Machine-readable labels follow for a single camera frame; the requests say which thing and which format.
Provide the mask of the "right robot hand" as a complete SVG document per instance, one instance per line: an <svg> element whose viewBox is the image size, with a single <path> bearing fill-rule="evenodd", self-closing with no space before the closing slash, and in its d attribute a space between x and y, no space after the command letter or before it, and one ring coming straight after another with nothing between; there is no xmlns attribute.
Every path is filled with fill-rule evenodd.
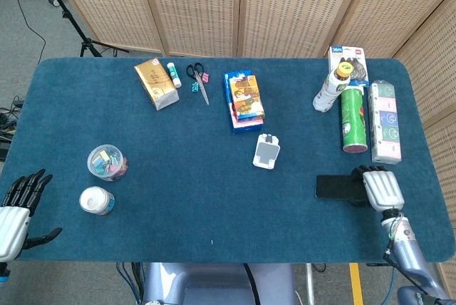
<svg viewBox="0 0 456 305"><path fill-rule="evenodd" d="M395 174L382 165L360 165L352 170L352 180L360 182L370 206L376 212L403 209L405 200Z"/></svg>

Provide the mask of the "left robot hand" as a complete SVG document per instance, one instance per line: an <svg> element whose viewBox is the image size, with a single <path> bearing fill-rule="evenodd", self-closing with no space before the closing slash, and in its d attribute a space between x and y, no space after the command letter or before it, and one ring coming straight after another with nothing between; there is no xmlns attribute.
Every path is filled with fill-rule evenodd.
<svg viewBox="0 0 456 305"><path fill-rule="evenodd" d="M15 180L1 201L1 263L13 261L23 250L53 241L62 232L56 227L40 237L29 237L29 225L53 175L44 169Z"/></svg>

